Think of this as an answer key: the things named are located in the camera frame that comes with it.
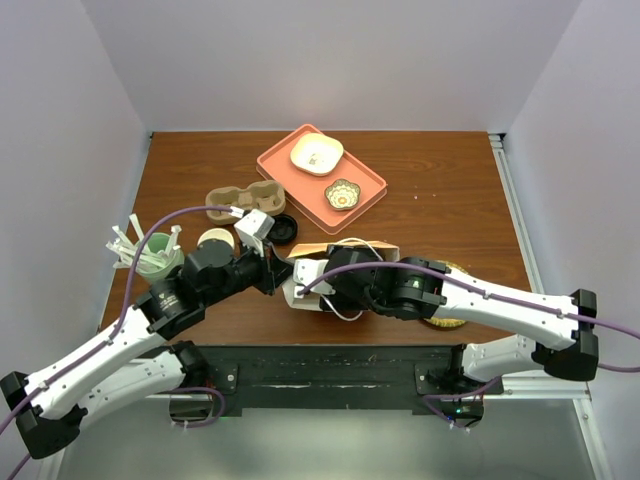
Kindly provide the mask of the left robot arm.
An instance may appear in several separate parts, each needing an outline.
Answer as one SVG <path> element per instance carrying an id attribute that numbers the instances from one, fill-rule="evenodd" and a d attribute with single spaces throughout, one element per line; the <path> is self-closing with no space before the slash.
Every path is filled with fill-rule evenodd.
<path id="1" fill-rule="evenodd" d="M 1 390 L 33 459 L 70 445 L 93 421 L 161 392 L 196 392 L 208 364 L 191 342 L 165 342 L 205 318 L 213 306 L 248 288 L 272 295 L 291 277 L 292 262 L 270 243 L 236 252 L 222 240 L 206 240 L 169 276 L 121 312 L 107 329 L 54 364 L 31 374 L 12 372 Z M 161 353 L 134 361 L 155 348 Z"/>

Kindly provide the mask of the brown paper bag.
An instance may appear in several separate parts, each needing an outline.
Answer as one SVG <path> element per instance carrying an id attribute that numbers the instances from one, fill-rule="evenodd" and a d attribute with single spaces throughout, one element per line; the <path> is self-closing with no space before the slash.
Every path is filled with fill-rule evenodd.
<path id="1" fill-rule="evenodd" d="M 400 248 L 383 241 L 366 241 L 349 237 L 333 243 L 298 244 L 287 257 L 287 260 L 293 264 L 296 259 L 327 260 L 325 273 L 352 264 L 398 261 Z M 359 295 L 353 301 L 338 290 L 338 276 L 332 276 L 323 281 L 327 281 L 336 290 L 334 295 L 317 295 L 308 292 L 303 298 L 295 298 L 292 274 L 282 286 L 287 305 L 296 310 L 333 313 L 341 320 L 348 322 L 357 320 L 366 310 Z"/>

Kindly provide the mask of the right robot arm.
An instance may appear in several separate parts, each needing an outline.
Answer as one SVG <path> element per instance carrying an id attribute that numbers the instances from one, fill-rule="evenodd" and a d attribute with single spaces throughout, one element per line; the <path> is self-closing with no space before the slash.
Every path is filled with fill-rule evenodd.
<path id="1" fill-rule="evenodd" d="M 358 307 L 401 320 L 450 318 L 507 332 L 498 341 L 467 344 L 445 369 L 448 386 L 469 392 L 479 382 L 541 369 L 568 381 L 591 381 L 599 340 L 578 319 L 589 292 L 538 294 L 487 282 L 438 261 L 404 257 L 376 260 L 369 252 L 342 248 L 330 255 L 319 281 Z"/>

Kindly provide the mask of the brown paper cup stack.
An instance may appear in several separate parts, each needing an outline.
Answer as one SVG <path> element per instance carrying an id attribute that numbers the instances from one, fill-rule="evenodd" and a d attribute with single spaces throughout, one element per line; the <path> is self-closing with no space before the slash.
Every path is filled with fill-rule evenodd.
<path id="1" fill-rule="evenodd" d="M 235 240 L 232 233 L 224 228 L 212 228 L 206 230 L 200 235 L 197 241 L 197 245 L 200 246 L 205 241 L 223 241 L 228 244 L 232 249 L 235 248 Z"/>

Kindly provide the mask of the cardboard cup carrier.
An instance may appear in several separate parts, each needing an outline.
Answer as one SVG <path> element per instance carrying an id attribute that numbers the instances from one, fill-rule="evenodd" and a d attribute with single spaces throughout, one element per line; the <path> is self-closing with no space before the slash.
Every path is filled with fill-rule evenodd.
<path id="1" fill-rule="evenodd" d="M 263 180 L 247 187 L 219 187 L 205 196 L 208 206 L 222 205 L 244 210 L 258 209 L 269 215 L 281 214 L 286 206 L 284 188 L 276 181 Z"/>

